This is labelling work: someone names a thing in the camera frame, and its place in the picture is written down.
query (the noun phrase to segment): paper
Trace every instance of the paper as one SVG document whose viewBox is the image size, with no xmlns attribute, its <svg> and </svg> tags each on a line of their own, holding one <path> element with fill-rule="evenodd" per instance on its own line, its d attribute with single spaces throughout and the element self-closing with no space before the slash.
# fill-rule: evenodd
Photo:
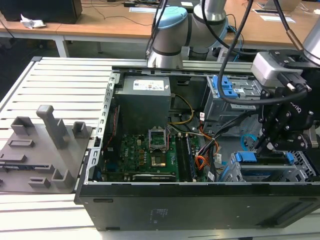
<svg viewBox="0 0 320 240">
<path fill-rule="evenodd" d="M 281 18 L 279 16 L 260 16 L 265 21 L 272 21 L 272 22 L 281 22 Z M 291 17 L 285 17 L 285 20 L 288 23 L 295 23 L 295 21 Z"/>
<path fill-rule="evenodd" d="M 233 90 L 235 93 L 245 93 L 245 91 L 242 88 L 234 88 Z"/>
<path fill-rule="evenodd" d="M 133 13 L 145 13 L 145 14 L 154 14 L 156 13 L 156 8 L 151 7 L 130 7 L 129 12 Z"/>
<path fill-rule="evenodd" d="M 217 154 L 216 155 L 216 160 L 215 160 L 216 163 L 218 164 L 222 164 L 222 155 L 221 154 Z"/>
<path fill-rule="evenodd" d="M 212 174 L 212 172 L 208 172 L 208 178 L 211 179 L 212 182 L 215 181 L 215 175 Z"/>
<path fill-rule="evenodd" d="M 28 29 L 42 28 L 46 26 L 42 20 L 32 20 L 24 17 L 22 14 L 21 14 L 20 23 L 22 23 L 23 26 L 25 26 Z"/>
<path fill-rule="evenodd" d="M 192 4 L 192 2 L 189 1 L 182 1 L 181 2 L 182 6 L 186 6 L 186 7 L 193 7 L 194 5 Z"/>
<path fill-rule="evenodd" d="M 162 80 L 134 80 L 133 90 L 150 90 L 150 91 L 164 91 L 165 85 Z"/>
</svg>

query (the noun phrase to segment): floor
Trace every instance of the floor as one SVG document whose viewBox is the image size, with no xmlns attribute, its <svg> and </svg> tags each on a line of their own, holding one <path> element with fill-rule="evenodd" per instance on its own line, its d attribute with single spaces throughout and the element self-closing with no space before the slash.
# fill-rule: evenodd
<svg viewBox="0 0 320 240">
<path fill-rule="evenodd" d="M 53 41 L 34 39 L 11 39 L 12 47 L 0 45 L 0 101 L 17 80 L 34 56 L 59 57 Z M 67 47 L 71 58 L 144 59 L 144 43 L 102 42 L 103 53 L 97 52 L 96 42 L 73 41 Z M 182 59 L 188 59 L 188 48 L 182 49 Z M 207 61 L 216 61 L 208 54 Z"/>
</svg>

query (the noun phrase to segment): power supply label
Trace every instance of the power supply label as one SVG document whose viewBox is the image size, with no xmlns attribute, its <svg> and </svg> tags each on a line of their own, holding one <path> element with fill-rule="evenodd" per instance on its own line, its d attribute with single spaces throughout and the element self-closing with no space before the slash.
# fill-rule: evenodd
<svg viewBox="0 0 320 240">
<path fill-rule="evenodd" d="M 149 90 L 149 91 L 164 91 L 165 85 L 162 80 L 134 80 L 133 90 Z"/>
</svg>

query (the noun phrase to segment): motherboard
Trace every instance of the motherboard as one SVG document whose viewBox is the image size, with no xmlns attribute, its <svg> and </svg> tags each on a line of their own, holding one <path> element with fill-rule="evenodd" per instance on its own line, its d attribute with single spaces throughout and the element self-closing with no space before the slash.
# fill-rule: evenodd
<svg viewBox="0 0 320 240">
<path fill-rule="evenodd" d="M 167 135 L 166 142 L 161 135 L 124 134 L 121 139 L 117 160 L 105 159 L 102 178 L 108 182 L 184 182 L 180 172 L 183 161 L 179 144 L 182 136 Z M 187 161 L 188 174 L 194 178 L 196 153 L 199 151 L 197 136 L 187 136 L 190 158 Z M 166 149 L 152 149 L 150 146 L 166 144 Z"/>
</svg>

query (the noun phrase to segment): chip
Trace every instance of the chip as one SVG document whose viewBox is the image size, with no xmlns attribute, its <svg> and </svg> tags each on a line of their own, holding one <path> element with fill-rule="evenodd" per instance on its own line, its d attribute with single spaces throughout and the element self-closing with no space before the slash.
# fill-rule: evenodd
<svg viewBox="0 0 320 240">
<path fill-rule="evenodd" d="M 151 166 L 152 167 L 165 167 L 167 164 L 167 157 L 165 153 L 153 152 L 151 155 Z"/>
</svg>

